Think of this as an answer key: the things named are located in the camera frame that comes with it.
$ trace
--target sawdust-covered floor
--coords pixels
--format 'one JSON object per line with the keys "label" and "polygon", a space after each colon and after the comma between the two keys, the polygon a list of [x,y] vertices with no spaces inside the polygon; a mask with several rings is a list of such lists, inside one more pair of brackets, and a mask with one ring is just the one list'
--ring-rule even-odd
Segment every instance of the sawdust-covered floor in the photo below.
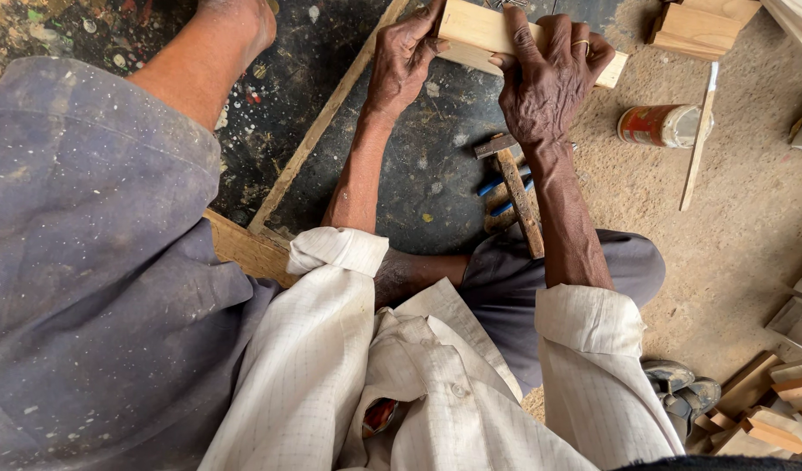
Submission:
{"label": "sawdust-covered floor", "polygon": [[[802,151],[788,145],[802,116],[802,49],[762,9],[720,61],[714,113],[691,209],[678,211],[690,151],[633,146],[615,135],[629,107],[700,103],[709,64],[644,45],[659,3],[627,0],[607,36],[631,53],[612,91],[593,92],[572,138],[597,227],[638,232],[667,276],[642,312],[644,353],[727,380],[762,349],[785,358],[764,325],[802,276]],[[523,402],[542,413],[537,392]]]}

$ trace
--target hammer head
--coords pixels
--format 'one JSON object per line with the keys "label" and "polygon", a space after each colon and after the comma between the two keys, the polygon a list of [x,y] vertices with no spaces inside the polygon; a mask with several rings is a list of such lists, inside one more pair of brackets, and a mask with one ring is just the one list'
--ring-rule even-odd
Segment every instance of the hammer head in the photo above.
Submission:
{"label": "hammer head", "polygon": [[491,139],[488,143],[474,147],[474,153],[476,153],[476,158],[479,160],[480,158],[485,158],[500,151],[504,151],[515,144],[517,144],[517,141],[514,139],[514,136],[506,134],[502,137]]}

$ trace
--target gold ring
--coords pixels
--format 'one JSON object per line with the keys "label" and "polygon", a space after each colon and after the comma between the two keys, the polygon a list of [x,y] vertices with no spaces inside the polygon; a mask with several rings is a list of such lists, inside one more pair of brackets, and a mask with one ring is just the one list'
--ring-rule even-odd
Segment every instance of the gold ring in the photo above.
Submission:
{"label": "gold ring", "polygon": [[590,55],[590,40],[589,39],[580,39],[572,44],[572,47],[575,47],[581,43],[587,43],[587,52],[585,55]]}

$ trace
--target man's right hand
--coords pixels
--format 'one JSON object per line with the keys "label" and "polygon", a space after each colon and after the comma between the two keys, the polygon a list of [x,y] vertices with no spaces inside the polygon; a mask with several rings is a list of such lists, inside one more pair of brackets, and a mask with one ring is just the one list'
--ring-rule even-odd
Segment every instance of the man's right hand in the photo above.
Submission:
{"label": "man's right hand", "polygon": [[[505,76],[500,93],[505,123],[525,152],[568,143],[575,111],[616,51],[586,24],[555,15],[537,20],[547,43],[542,53],[526,14],[508,3],[504,10],[517,57],[495,54],[490,62]],[[572,45],[583,39],[589,41],[589,55],[587,43]]]}

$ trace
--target shirt button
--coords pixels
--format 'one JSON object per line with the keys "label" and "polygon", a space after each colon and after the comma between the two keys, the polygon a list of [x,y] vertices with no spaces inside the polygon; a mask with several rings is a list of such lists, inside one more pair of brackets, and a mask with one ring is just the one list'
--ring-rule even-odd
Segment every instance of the shirt button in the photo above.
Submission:
{"label": "shirt button", "polygon": [[456,397],[464,397],[464,395],[468,394],[468,391],[465,391],[465,389],[460,385],[450,386],[450,391],[453,391],[454,396]]}

